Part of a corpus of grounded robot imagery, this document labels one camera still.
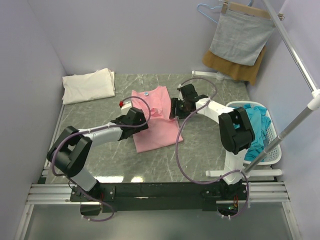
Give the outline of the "pink t shirt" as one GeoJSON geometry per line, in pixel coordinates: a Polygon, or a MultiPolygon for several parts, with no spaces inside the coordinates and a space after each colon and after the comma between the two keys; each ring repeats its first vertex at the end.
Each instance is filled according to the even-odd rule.
{"type": "Polygon", "coordinates": [[[137,153],[174,145],[179,132],[177,119],[170,119],[171,99],[165,86],[131,92],[132,106],[143,111],[148,121],[148,129],[133,135],[137,153]]]}

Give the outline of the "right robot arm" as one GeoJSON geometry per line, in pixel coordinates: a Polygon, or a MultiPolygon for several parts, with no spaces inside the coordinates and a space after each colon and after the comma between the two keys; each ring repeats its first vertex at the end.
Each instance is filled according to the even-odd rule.
{"type": "Polygon", "coordinates": [[[182,85],[177,88],[179,97],[171,99],[170,118],[183,119],[175,140],[175,157],[178,168],[186,179],[201,184],[188,177],[180,164],[178,155],[178,144],[182,130],[193,115],[203,115],[218,124],[220,141],[224,147],[225,162],[222,176],[225,184],[219,187],[222,198],[230,200],[237,194],[237,187],[234,185],[243,178],[245,155],[255,140],[255,133],[243,107],[232,108],[214,101],[211,97],[199,95],[193,84],[182,85]]]}

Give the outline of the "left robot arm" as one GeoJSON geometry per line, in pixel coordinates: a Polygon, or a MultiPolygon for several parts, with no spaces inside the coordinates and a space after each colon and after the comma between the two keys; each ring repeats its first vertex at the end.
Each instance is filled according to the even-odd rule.
{"type": "Polygon", "coordinates": [[[100,195],[99,181],[85,168],[90,149],[105,143],[127,139],[148,129],[141,109],[131,107],[125,115],[94,128],[66,127],[47,153],[47,160],[82,188],[88,201],[100,195]]]}

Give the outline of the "folded white t shirt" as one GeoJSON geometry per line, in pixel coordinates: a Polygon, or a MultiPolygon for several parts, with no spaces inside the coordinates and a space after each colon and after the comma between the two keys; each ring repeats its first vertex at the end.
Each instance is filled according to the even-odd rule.
{"type": "Polygon", "coordinates": [[[115,93],[115,73],[108,68],[83,75],[69,75],[62,78],[63,105],[70,105],[110,98],[115,93]]]}

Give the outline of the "brown hanging cloth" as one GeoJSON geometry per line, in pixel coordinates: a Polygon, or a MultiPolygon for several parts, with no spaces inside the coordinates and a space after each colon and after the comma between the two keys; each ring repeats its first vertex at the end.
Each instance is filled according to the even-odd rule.
{"type": "Polygon", "coordinates": [[[213,54],[209,50],[204,54],[202,63],[208,68],[214,69],[224,75],[232,77],[232,79],[235,81],[246,81],[249,82],[251,86],[254,86],[256,84],[257,74],[266,50],[267,47],[264,46],[260,54],[258,55],[254,65],[252,66],[225,60],[213,54]]]}

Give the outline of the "teal t shirt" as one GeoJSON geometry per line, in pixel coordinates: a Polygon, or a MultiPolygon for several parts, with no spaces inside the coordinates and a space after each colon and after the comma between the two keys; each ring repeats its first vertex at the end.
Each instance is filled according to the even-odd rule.
{"type": "Polygon", "coordinates": [[[265,148],[265,141],[267,140],[267,132],[271,119],[266,116],[267,109],[259,105],[245,104],[243,106],[249,117],[252,129],[255,134],[255,139],[251,143],[244,160],[252,162],[265,148]]]}

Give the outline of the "grey hanging cloth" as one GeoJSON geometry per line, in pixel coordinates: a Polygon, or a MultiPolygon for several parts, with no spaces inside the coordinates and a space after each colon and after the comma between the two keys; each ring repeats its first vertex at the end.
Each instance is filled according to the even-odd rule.
{"type": "Polygon", "coordinates": [[[227,61],[253,66],[274,30],[272,20],[228,9],[220,15],[209,50],[227,61]]]}

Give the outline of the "black base beam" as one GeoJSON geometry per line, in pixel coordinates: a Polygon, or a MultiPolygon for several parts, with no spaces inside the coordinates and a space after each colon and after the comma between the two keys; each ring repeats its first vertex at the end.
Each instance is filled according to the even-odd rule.
{"type": "Polygon", "coordinates": [[[85,216],[97,216],[94,202],[101,201],[103,213],[122,211],[202,210],[217,211],[219,201],[244,201],[246,185],[242,182],[228,185],[223,180],[201,185],[192,182],[160,183],[101,183],[96,189],[82,193],[73,187],[72,203],[80,203],[80,212],[85,216]]]}

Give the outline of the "wooden clip hanger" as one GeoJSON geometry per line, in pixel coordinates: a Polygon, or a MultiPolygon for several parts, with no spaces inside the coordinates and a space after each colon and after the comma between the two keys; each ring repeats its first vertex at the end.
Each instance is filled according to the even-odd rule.
{"type": "Polygon", "coordinates": [[[225,14],[227,10],[267,20],[272,19],[270,13],[267,10],[263,10],[260,8],[244,5],[229,0],[222,0],[222,8],[220,13],[225,14]]]}

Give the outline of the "metal clothes rack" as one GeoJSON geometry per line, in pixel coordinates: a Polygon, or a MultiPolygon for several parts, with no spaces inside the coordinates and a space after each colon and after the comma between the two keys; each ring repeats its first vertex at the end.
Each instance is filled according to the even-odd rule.
{"type": "Polygon", "coordinates": [[[305,67],[301,57],[299,56],[296,47],[294,46],[288,32],[281,23],[278,14],[272,7],[268,0],[262,1],[266,11],[268,12],[271,20],[277,28],[287,50],[289,51],[292,59],[302,74],[307,86],[309,87],[312,95],[312,100],[308,103],[305,109],[295,117],[295,119],[279,134],[275,139],[271,141],[269,145],[243,170],[245,175],[249,175],[251,171],[264,159],[271,150],[277,147],[294,129],[296,129],[307,117],[309,117],[314,111],[320,107],[320,89],[315,83],[313,77],[305,67]]]}

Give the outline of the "aluminium rail frame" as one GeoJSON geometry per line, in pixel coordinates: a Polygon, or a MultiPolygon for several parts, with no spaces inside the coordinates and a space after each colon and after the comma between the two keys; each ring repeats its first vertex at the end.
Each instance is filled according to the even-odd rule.
{"type": "MultiPolygon", "coordinates": [[[[141,176],[130,181],[108,179],[102,183],[147,182],[141,176]]],[[[299,240],[301,234],[283,182],[244,183],[246,200],[238,200],[238,216],[228,216],[230,201],[218,201],[216,211],[201,209],[106,212],[112,219],[89,226],[93,217],[77,220],[71,202],[73,185],[31,186],[17,238],[34,240],[299,240]]]]}

